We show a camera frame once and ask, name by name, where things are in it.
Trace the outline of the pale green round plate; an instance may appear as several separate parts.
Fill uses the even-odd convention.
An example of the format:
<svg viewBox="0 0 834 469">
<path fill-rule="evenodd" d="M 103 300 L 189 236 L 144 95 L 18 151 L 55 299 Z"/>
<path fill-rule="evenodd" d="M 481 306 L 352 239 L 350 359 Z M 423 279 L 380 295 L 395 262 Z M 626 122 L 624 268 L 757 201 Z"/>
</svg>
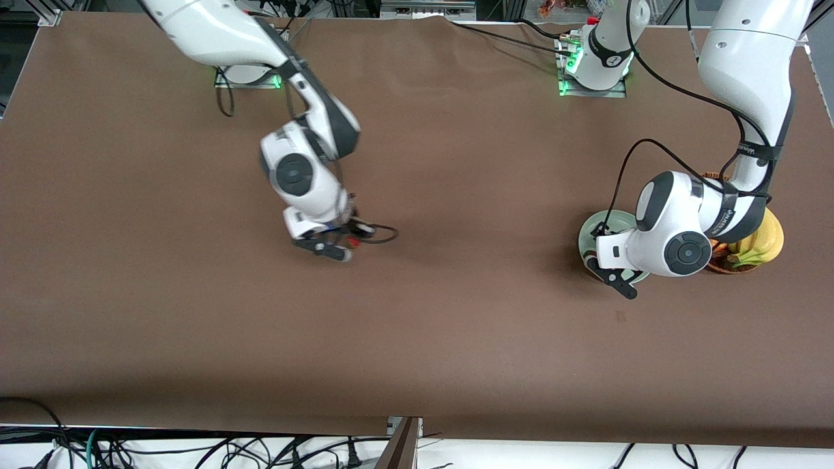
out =
<svg viewBox="0 0 834 469">
<path fill-rule="evenodd" d="M 603 223 L 607 219 L 607 210 L 602 210 L 590 216 L 581 226 L 580 234 L 578 236 L 578 249 L 584 263 L 584 252 L 586 251 L 596 251 L 596 239 L 590 236 L 590 231 L 595 228 L 596 225 L 599 223 Z M 637 226 L 637 220 L 635 219 L 632 214 L 621 210 L 613 210 L 611 212 L 610 217 L 608 217 L 607 222 L 607 229 L 605 230 L 605 234 L 614 234 L 619 233 L 622 231 L 627 231 L 628 229 L 634 228 Z M 634 286 L 637 282 L 640 282 L 643 279 L 646 279 L 649 276 L 649 273 L 644 272 L 633 283 Z"/>
</svg>

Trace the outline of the brown table cover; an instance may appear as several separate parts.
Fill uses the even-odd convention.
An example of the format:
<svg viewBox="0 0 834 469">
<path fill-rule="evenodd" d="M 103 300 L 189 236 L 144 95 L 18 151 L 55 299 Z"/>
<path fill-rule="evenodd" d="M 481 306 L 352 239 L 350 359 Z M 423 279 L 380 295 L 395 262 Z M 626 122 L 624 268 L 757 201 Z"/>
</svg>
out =
<svg viewBox="0 0 834 469">
<path fill-rule="evenodd" d="M 576 238 L 643 137 L 700 172 L 727 112 L 634 68 L 561 97 L 554 59 L 442 18 L 321 19 L 294 48 L 362 128 L 348 263 L 292 245 L 259 140 L 282 89 L 237 89 L 143 13 L 36 34 L 0 120 L 0 395 L 67 425 L 834 448 L 834 128 L 807 53 L 746 274 L 626 300 Z"/>
</svg>

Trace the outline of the brown wicker basket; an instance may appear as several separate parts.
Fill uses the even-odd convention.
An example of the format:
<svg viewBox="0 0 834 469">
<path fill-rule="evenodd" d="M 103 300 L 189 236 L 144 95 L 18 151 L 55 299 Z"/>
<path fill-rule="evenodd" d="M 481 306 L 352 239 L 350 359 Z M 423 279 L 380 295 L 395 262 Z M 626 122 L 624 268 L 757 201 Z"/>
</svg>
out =
<svg viewBox="0 0 834 469">
<path fill-rule="evenodd" d="M 757 265 L 750 265 L 750 264 L 740 265 L 739 267 L 735 267 L 734 264 L 736 262 L 730 260 L 730 257 L 736 256 L 736 251 L 738 251 L 739 246 L 741 245 L 742 241 L 748 241 L 748 238 L 750 238 L 754 234 L 756 234 L 756 231 L 754 231 L 751 235 L 748 235 L 748 237 L 742 238 L 742 240 L 740 240 L 736 243 L 731 243 L 730 244 L 730 252 L 732 252 L 732 253 L 730 255 L 721 256 L 721 257 L 717 256 L 717 255 L 716 256 L 712 255 L 709 263 L 706 265 L 706 269 L 711 270 L 712 272 L 715 272 L 717 274 L 744 274 L 744 273 L 747 273 L 748 271 L 757 269 L 758 268 Z"/>
</svg>

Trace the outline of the yellow banana bunch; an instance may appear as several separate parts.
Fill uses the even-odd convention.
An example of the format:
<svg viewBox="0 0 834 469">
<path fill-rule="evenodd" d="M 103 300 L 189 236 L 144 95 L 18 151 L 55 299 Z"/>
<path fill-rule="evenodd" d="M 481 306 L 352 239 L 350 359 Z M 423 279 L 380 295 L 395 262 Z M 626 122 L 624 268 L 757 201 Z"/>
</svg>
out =
<svg viewBox="0 0 834 469">
<path fill-rule="evenodd" d="M 727 261 L 733 268 L 757 266 L 773 261 L 784 244 L 783 226 L 772 211 L 765 208 L 759 228 L 747 238 L 730 244 Z"/>
</svg>

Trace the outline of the grey electronics box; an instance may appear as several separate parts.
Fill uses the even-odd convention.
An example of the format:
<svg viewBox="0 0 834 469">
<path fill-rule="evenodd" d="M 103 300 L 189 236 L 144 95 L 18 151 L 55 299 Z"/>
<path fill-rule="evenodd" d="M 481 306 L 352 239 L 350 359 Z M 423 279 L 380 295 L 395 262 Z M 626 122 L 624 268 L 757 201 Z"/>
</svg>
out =
<svg viewBox="0 0 834 469">
<path fill-rule="evenodd" d="M 381 19 L 440 16 L 451 21 L 476 21 L 476 0 L 381 0 Z"/>
</svg>

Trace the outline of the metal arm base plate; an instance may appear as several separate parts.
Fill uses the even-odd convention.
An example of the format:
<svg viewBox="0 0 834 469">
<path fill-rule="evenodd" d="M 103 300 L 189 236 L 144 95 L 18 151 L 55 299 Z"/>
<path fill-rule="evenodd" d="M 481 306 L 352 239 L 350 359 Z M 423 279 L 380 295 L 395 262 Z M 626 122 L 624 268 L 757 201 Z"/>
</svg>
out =
<svg viewBox="0 0 834 469">
<path fill-rule="evenodd" d="M 554 39 L 559 51 L 568 51 L 569 55 L 557 55 L 557 78 L 561 96 L 625 98 L 626 76 L 632 58 L 616 67 L 618 80 L 611 82 L 614 68 L 605 68 L 598 57 L 587 53 L 581 44 L 581 31 L 574 29 Z"/>
<path fill-rule="evenodd" d="M 215 72 L 214 86 L 221 89 L 280 89 L 282 78 L 267 66 L 221 66 Z"/>
</svg>

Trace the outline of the metal post bracket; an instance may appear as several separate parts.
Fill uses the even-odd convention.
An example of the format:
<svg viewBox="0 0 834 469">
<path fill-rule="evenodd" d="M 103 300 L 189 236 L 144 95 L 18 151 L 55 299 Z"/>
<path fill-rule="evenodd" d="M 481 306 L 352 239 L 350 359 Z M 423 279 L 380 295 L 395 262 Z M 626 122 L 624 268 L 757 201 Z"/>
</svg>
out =
<svg viewBox="0 0 834 469">
<path fill-rule="evenodd" d="M 416 434 L 417 439 L 421 439 L 424 437 L 424 420 L 423 418 L 414 418 L 413 416 L 388 416 L 386 427 L 385 427 L 385 434 L 389 437 L 393 436 L 396 433 L 398 427 L 406 421 L 406 419 L 411 419 L 416 427 Z"/>
</svg>

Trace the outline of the brown table post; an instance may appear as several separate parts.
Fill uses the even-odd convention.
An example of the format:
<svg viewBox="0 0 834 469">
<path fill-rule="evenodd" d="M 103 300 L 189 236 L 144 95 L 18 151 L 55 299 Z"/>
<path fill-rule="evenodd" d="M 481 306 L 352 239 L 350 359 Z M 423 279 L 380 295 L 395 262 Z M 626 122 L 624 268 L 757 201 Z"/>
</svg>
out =
<svg viewBox="0 0 834 469">
<path fill-rule="evenodd" d="M 373 469 L 416 469 L 418 443 L 415 424 L 406 419 L 388 440 Z"/>
</svg>

